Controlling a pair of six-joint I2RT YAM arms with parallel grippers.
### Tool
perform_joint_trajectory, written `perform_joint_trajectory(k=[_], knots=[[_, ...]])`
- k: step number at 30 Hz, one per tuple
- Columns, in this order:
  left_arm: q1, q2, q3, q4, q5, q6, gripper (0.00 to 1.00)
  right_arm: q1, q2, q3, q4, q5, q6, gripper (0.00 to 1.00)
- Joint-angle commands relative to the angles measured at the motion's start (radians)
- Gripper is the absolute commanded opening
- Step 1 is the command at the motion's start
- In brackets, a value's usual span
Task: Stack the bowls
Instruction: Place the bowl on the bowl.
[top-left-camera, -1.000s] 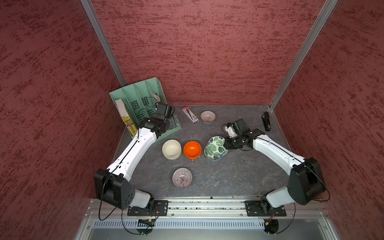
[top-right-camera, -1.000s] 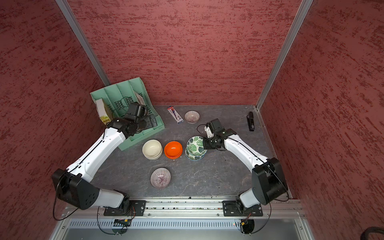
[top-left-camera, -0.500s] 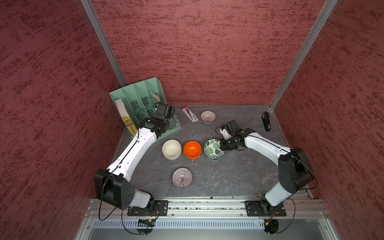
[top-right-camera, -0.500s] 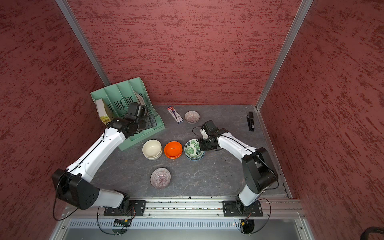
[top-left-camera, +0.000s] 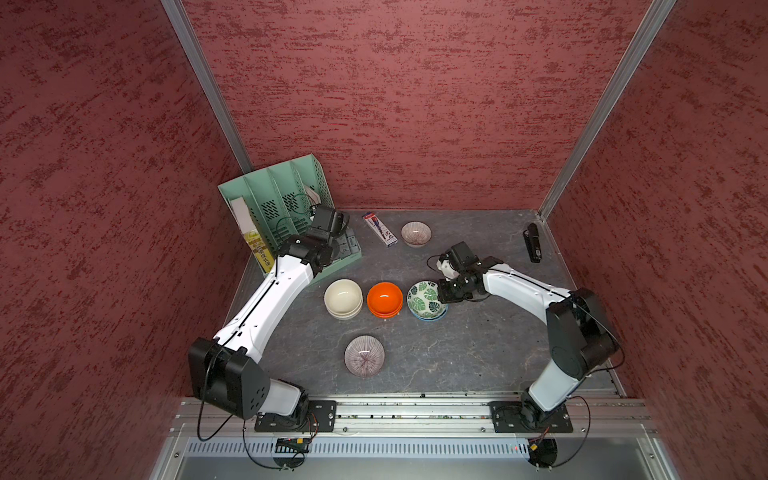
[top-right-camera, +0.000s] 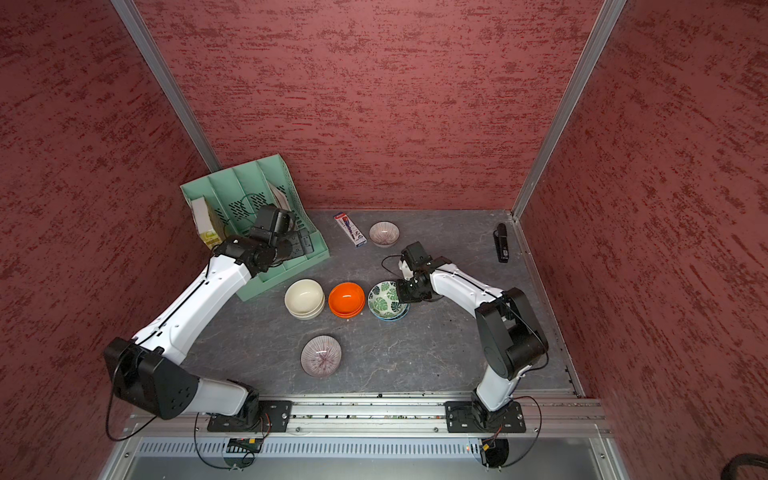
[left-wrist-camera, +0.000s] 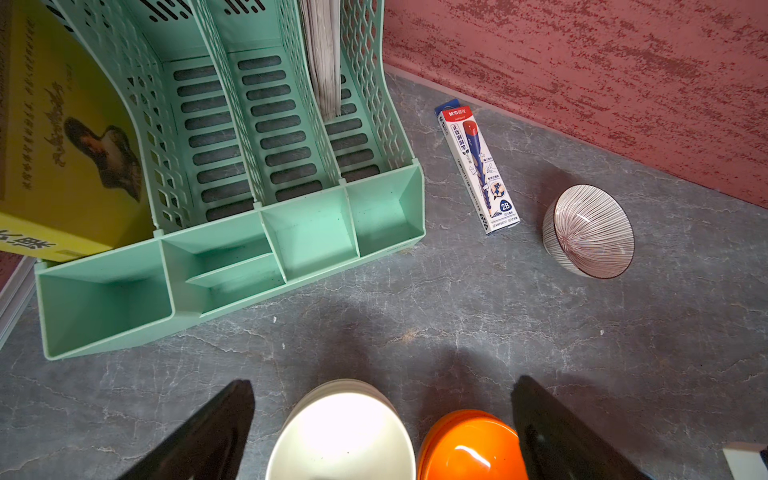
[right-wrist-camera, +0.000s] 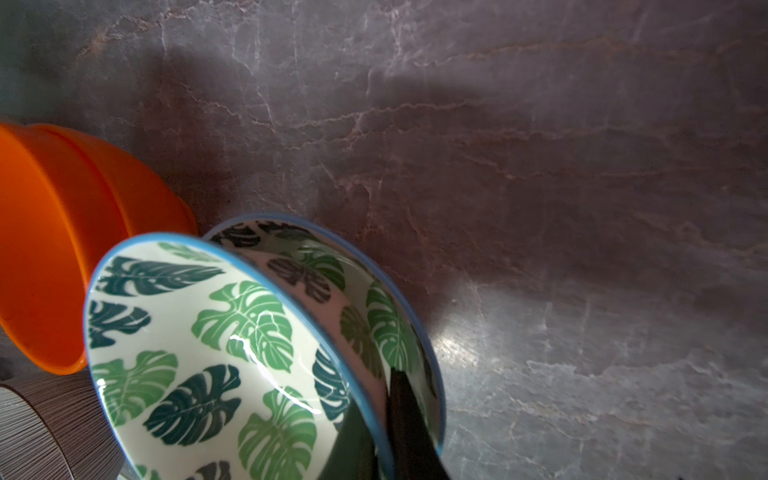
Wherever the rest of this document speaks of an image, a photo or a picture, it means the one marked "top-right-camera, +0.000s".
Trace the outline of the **green leaf bowl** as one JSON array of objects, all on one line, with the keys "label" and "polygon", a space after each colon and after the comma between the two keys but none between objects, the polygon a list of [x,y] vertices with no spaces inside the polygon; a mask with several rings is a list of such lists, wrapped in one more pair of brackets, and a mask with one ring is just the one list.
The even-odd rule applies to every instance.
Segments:
[{"label": "green leaf bowl", "polygon": [[379,320],[392,322],[405,317],[410,305],[401,303],[396,283],[383,281],[372,287],[367,296],[369,311]]}]

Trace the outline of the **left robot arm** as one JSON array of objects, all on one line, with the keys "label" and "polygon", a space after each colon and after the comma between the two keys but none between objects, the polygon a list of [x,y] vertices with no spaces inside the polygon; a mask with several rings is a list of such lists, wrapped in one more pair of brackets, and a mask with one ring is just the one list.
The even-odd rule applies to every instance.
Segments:
[{"label": "left robot arm", "polygon": [[244,429],[260,418],[258,393],[235,381],[198,377],[182,367],[209,322],[254,277],[314,251],[307,229],[228,237],[206,267],[155,320],[132,339],[116,338],[104,350],[111,395],[170,420],[208,413]]}]

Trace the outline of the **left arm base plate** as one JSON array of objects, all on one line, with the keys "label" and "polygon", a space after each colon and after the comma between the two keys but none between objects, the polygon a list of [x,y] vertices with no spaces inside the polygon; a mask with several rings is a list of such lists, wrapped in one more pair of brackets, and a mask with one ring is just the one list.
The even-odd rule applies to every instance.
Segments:
[{"label": "left arm base plate", "polygon": [[289,400],[259,400],[233,416],[211,414],[207,431],[213,433],[285,433],[292,417]]}]

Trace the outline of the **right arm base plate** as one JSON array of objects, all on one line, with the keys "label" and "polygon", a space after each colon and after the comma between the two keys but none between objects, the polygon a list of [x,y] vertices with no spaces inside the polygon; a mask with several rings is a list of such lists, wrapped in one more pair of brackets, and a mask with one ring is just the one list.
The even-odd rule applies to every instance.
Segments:
[{"label": "right arm base plate", "polygon": [[525,433],[521,405],[511,401],[490,412],[479,401],[449,401],[444,404],[449,433]]}]

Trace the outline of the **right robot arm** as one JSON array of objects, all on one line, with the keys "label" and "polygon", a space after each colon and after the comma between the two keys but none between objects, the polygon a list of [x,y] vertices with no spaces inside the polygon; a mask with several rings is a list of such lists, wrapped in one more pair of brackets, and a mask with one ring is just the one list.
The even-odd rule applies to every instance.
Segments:
[{"label": "right robot arm", "polygon": [[529,372],[548,364],[549,343],[522,290],[485,284],[444,258],[398,261],[397,294],[404,303],[447,299],[475,320],[487,368],[474,390],[484,413],[506,407]]}]

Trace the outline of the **orange bowl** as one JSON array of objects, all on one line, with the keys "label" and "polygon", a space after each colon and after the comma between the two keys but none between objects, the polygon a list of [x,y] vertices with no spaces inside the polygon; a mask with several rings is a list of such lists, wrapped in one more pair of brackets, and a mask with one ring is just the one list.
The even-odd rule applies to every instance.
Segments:
[{"label": "orange bowl", "polygon": [[350,319],[362,312],[366,295],[362,287],[353,282],[344,282],[332,289],[328,296],[331,312],[338,318]]}]

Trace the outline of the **cream bowl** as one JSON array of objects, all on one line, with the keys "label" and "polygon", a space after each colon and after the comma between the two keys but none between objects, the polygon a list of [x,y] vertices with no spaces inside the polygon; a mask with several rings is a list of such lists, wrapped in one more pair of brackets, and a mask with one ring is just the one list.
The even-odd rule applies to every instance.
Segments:
[{"label": "cream bowl", "polygon": [[314,319],[325,306],[325,294],[322,286],[312,279],[298,280],[287,289],[284,305],[296,319]]}]

